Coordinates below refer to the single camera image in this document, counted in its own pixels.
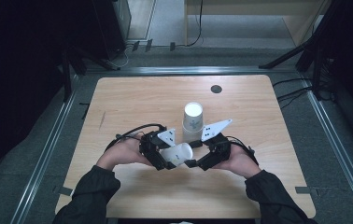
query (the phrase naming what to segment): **robotic hand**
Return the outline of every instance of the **robotic hand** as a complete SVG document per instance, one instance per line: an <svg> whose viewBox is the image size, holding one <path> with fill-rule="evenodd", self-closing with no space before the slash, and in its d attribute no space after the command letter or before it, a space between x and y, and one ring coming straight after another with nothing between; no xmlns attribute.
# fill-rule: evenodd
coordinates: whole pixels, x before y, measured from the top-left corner
<svg viewBox="0 0 353 224"><path fill-rule="evenodd" d="M204 126L202 139L191 142L191 147L201 147L203 144L208 146L209 153L203 156L200 160L188 160L185 164L189 168L199 166L204 171L217 165L222 161L226 161L230 157L232 144L240 146L248 156L258 164L254 157L254 150L251 147L246 147L240 140L231 136L224 136L222 131L232 122L231 119L224 120L218 123Z"/></svg>
<svg viewBox="0 0 353 224"><path fill-rule="evenodd" d="M246 147L240 140L231 136L224 136L220 131L226 128L232 122L231 119L227 119L218 123L210 124L204 126L202 139L189 143L191 147L201 147L203 144L208 146L209 153L203 156L200 160L187 160L185 164L189 168L199 166L204 171L217 165L222 161L226 161L230 157L232 144L240 146L248 156L258 164L256 158L254 157L254 150L250 147ZM167 130L166 127L161 124L147 124L135 129L130 130L122 135L118 134L116 139L113 140L107 147L113 147L119 141L126 138L133 138L135 133L141 129L157 126L158 131L152 131L150 133L144 134L139 143L139 152L144 155L148 161L157 169L167 169L171 170L176 168L176 166L170 161L166 161L162 154L161 149L166 149L169 147L174 147L175 144L175 129Z"/></svg>
<svg viewBox="0 0 353 224"><path fill-rule="evenodd" d="M118 134L116 139L106 147L106 150L123 139L134 137L137 131L152 126L159 127L159 130L146 133L141 137L139 142L139 152L144 155L157 170L162 170L164 168L171 170L176 168L173 163L166 161L160 154L160 149L173 147L175 145L175 129L167 130L167 128L161 124L147 124L132 129L122 135Z"/></svg>

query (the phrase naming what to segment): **human hand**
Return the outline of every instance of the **human hand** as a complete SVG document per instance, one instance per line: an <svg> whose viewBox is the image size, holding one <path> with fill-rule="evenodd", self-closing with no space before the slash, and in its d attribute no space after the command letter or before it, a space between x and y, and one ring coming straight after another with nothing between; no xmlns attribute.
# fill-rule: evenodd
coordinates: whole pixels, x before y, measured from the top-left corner
<svg viewBox="0 0 353 224"><path fill-rule="evenodd" d="M212 169L228 170L248 179L261 171L261 168L239 146L231 145L231 153L228 160L220 162Z"/></svg>
<svg viewBox="0 0 353 224"><path fill-rule="evenodd" d="M139 152L140 138L141 135L136 135L134 138L119 141L100 157L96 165L110 171L113 170L116 165L135 162L151 166L148 159Z"/></svg>

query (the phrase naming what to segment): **gray floor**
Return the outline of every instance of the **gray floor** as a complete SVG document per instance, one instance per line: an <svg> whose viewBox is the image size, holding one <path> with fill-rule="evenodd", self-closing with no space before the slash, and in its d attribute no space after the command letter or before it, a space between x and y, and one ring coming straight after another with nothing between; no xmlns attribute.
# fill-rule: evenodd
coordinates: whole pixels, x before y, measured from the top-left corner
<svg viewBox="0 0 353 224"><path fill-rule="evenodd" d="M161 6L162 2L166 5L172 4L172 1L169 0L158 0L157 7ZM183 38L181 39L180 32L171 32L171 30L177 31L176 25L171 26L172 29L170 29L169 25L156 25L155 20L158 13L160 13L159 11L162 13L166 12L166 10L155 11L149 34L153 38L153 43L156 43L156 45L169 45L169 42L172 41L177 43L182 41ZM268 24L265 21L262 22L263 24L258 23L255 26L267 27ZM275 39L280 36L285 38L288 36L281 26L279 24L280 30L278 32L280 33L275 36ZM53 193L52 190L54 186L61 186L64 182L64 177L84 122L82 118L87 106L80 103L89 103L91 101L92 93L99 78L137 75L192 75L191 71L193 70L190 69L192 66L215 66L217 69L208 67L205 69L209 72L209 75L211 73L227 74L227 71L231 71L227 68L232 66L234 67L233 71L239 71L240 75L266 74L273 83L279 80L299 77L300 75L293 69L298 56L286 61L272 71L257 68L258 64L267 63L293 48L290 43L287 43L291 41L290 38L284 44L278 42L262 48L263 44L255 43L254 40L256 37L259 38L259 36L268 36L267 38L271 39L272 37L269 36L271 33L266 33L257 34L251 40L242 40L244 44L238 45L239 47L236 48L223 46L220 38L219 44L216 44L215 41L213 42L213 45L215 45L213 48L205 47L204 45L195 48L177 48L175 51L170 51L168 48L152 48L149 52L145 52L144 47L134 52L128 49L126 50L128 63L119 72L107 72L96 64L88 63L88 74L85 77L80 77L79 85L74 88L76 90L75 100L72 102L72 107L66 117L55 148L49 156L49 165L35 191L35 197L32 200L32 204L30 204L29 211L26 217L23 217L25 223L50 223L52 221L55 204L58 200L58 195ZM204 43L211 42L208 38L210 38L208 35L204 35ZM127 57L121 55L114 63L125 64L126 62ZM194 71L204 70L203 67L201 70L200 67L195 67ZM205 72L201 72L194 75L205 74ZM301 82L282 84L275 87L275 93L279 96L299 89L302 86ZM24 193L24 188L35 169L36 163L47 143L51 128L63 106L62 100L63 90L60 90L27 139L10 150L0 162L0 223L10 223L10 220L12 220ZM353 160L352 132L337 105L332 102L323 102L323 104L335 129L341 136L351 160ZM285 107L282 112L304 171L307 185L312 191L313 201L317 209L315 220L318 223L353 223L353 190L333 152L329 139L323 131L309 98L307 95L298 98L291 105Z"/></svg>

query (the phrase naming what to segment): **table surface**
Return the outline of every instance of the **table surface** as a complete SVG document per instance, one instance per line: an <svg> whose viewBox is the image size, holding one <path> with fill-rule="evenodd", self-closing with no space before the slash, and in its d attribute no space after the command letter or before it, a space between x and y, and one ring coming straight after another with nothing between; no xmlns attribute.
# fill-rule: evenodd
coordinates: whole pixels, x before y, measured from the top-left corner
<svg viewBox="0 0 353 224"><path fill-rule="evenodd" d="M211 87L219 85L221 93ZM316 213L275 93L267 76L105 77L98 81L64 186L73 189L117 133L147 123L176 128L182 141L184 106L198 102L206 124L233 122L222 131L255 151L260 167L277 175L309 217ZM208 153L195 148L198 160ZM257 218L259 205L246 195L245 179L228 171L189 169L157 171L143 164L119 165L120 190L107 206L108 217ZM56 212L71 198L60 195Z"/></svg>

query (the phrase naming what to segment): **white plastic part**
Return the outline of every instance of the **white plastic part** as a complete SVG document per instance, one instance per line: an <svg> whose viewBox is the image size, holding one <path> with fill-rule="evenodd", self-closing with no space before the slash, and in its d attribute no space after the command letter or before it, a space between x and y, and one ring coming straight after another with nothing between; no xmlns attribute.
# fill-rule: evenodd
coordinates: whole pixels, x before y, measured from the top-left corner
<svg viewBox="0 0 353 224"><path fill-rule="evenodd" d="M174 147L176 145L176 129L170 129L162 133L158 133L157 136L170 147Z"/></svg>
<svg viewBox="0 0 353 224"><path fill-rule="evenodd" d="M170 161L175 166L183 164L193 158L191 146L187 143L181 143L174 147L169 147L160 152L166 161Z"/></svg>
<svg viewBox="0 0 353 224"><path fill-rule="evenodd" d="M202 142L217 136L220 132L223 131L223 129L232 123L232 121L232 119L225 119L217 123L205 125L203 128Z"/></svg>

